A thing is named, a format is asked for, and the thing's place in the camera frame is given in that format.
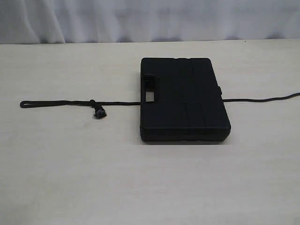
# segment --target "black rope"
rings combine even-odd
[[[300,96],[300,92],[294,93],[284,97],[272,97],[266,99],[251,99],[251,98],[231,98],[231,99],[223,99],[223,102],[271,102],[271,101],[279,101],[286,100],[289,98],[293,98],[296,96]],[[61,105],[78,105],[78,106],[89,106],[95,109],[94,118],[101,119],[106,116],[106,111],[102,107],[103,105],[140,105],[141,102],[96,102],[95,100],[90,101],[22,101],[20,103],[21,108],[38,108],[38,107],[50,107],[50,106],[61,106]]]

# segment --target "black plastic case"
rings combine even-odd
[[[210,59],[142,59],[142,140],[223,141],[231,125],[221,95]]]

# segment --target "white table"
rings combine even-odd
[[[223,98],[300,90],[300,40],[0,45],[0,224],[300,223],[299,97],[226,103],[219,145],[144,144],[138,106],[19,107],[139,101],[143,57],[211,58]]]

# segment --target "white curtain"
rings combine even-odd
[[[300,0],[0,0],[0,43],[300,38]]]

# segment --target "black cord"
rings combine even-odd
[[[271,101],[279,101],[286,100],[289,98],[293,98],[296,96],[300,96],[300,92],[291,94],[289,96],[284,97],[272,97],[266,99],[251,99],[251,98],[231,98],[231,99],[223,99],[223,102],[271,102]],[[38,107],[50,107],[50,106],[60,106],[60,105],[78,105],[78,106],[89,106],[95,109],[94,118],[101,119],[106,116],[106,112],[103,105],[140,105],[141,102],[96,102],[95,100],[90,101],[22,101],[20,103],[21,108],[38,108]]]

